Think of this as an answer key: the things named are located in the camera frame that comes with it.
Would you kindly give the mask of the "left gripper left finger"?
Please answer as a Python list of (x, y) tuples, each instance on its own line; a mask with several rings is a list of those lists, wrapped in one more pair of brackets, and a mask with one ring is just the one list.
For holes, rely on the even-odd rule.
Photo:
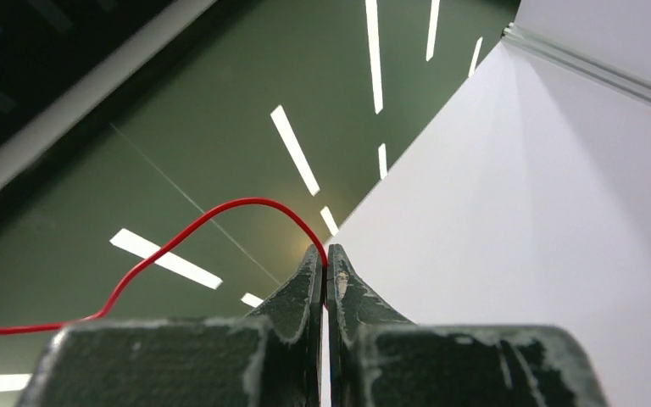
[(91, 321), (61, 329), (21, 406), (317, 406), (322, 262), (237, 318)]

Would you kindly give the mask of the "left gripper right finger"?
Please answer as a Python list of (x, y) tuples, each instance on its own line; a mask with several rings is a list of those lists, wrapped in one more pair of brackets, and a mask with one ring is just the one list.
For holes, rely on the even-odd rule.
[(335, 406), (605, 406), (581, 345), (539, 325), (419, 325), (328, 249)]

